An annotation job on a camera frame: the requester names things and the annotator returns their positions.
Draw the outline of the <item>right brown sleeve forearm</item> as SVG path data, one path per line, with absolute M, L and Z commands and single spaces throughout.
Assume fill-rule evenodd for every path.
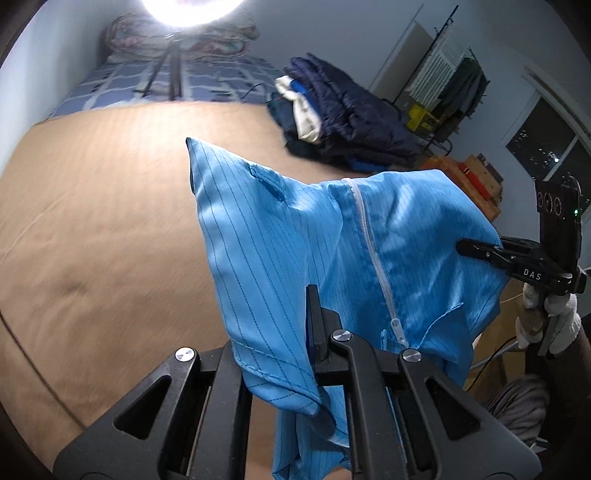
M 580 329 L 560 353 L 530 358 L 530 373 L 484 408 L 525 445 L 547 443 L 545 459 L 564 470 L 590 460 L 590 342 Z

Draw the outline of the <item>right white-gloved hand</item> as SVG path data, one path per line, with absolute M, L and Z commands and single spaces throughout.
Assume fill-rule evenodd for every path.
M 558 355 L 576 340 L 581 330 L 581 318 L 575 294 L 549 295 L 542 299 L 534 286 L 525 283 L 522 300 L 523 306 L 515 322 L 520 349 L 546 341 L 547 352 Z

